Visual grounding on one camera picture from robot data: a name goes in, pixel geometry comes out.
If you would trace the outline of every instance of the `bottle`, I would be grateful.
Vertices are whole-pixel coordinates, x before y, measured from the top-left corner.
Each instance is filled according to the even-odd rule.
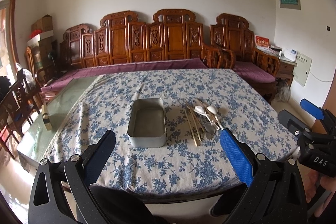
[[[43,103],[43,106],[42,106],[42,119],[43,119],[43,123],[45,125],[45,128],[48,131],[52,130],[53,127],[51,126],[51,123],[50,123],[48,109],[47,109],[47,105],[46,105],[45,102]]]

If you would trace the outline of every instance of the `carved wooden backrest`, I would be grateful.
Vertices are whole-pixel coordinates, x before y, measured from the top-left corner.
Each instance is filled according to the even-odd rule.
[[[61,62],[75,68],[147,61],[146,23],[124,11],[106,15],[92,32],[85,24],[69,28],[59,45]]]
[[[27,61],[28,70],[31,72],[31,74],[35,78],[36,69],[35,69],[35,64],[34,64],[32,50],[31,50],[30,47],[26,48],[25,58],[26,58],[26,61]]]
[[[146,61],[143,39],[146,35],[145,25],[144,22],[138,22],[138,15],[132,11],[104,16],[100,21],[101,28],[95,32],[97,63],[102,65],[106,60],[107,64]]]
[[[86,24],[76,25],[65,31],[63,42],[59,44],[59,56],[62,63],[74,68],[82,68],[82,35],[90,31]]]
[[[155,13],[154,23],[147,24],[148,61],[200,58],[203,25],[195,19],[195,14],[185,9]]]
[[[237,61],[254,61],[254,35],[249,23],[240,16],[220,14],[216,25],[210,25],[211,44],[232,50]]]
[[[146,24],[135,12],[124,11],[104,16],[93,32],[86,24],[69,28],[59,45],[61,63],[87,68],[202,57],[203,25],[193,12],[165,9],[153,19]]]

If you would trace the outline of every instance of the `tile floor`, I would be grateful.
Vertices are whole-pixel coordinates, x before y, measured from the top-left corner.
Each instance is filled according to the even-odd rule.
[[[302,119],[288,103],[273,102],[272,107],[277,112],[287,109]],[[299,169],[302,177],[306,177],[309,169],[302,165],[299,165]],[[16,160],[10,158],[6,166],[0,167],[1,193],[23,224],[28,224],[28,203],[35,173],[35,169],[29,173],[26,172],[21,167],[18,158]],[[71,210],[76,216],[76,204],[73,196],[70,193],[66,193],[66,197]],[[163,216],[170,223],[219,224],[223,223],[225,217],[211,218],[208,214],[209,208],[216,203],[218,198],[219,196],[178,204],[149,204],[147,207],[154,215]]]

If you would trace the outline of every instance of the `screw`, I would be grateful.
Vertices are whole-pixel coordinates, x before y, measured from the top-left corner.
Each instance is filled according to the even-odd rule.
[[[71,161],[77,161],[77,160],[79,160],[80,157],[81,157],[80,155],[73,155],[71,157]]]
[[[47,162],[48,162],[48,159],[42,159],[42,160],[40,161],[40,165],[46,165]]]
[[[257,154],[257,159],[258,159],[258,160],[265,160],[266,157],[265,157],[264,154]]]
[[[289,162],[289,164],[291,164],[291,165],[295,165],[295,160],[294,159],[292,159],[292,158],[290,158],[290,159],[288,159],[288,162]]]

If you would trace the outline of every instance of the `electrical panel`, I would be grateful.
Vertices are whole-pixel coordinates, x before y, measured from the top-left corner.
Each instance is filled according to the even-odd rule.
[[[297,52],[296,57],[297,66],[294,68],[293,75],[294,80],[297,81],[303,87],[305,86],[308,78],[311,62],[312,62],[311,58],[300,52]]]

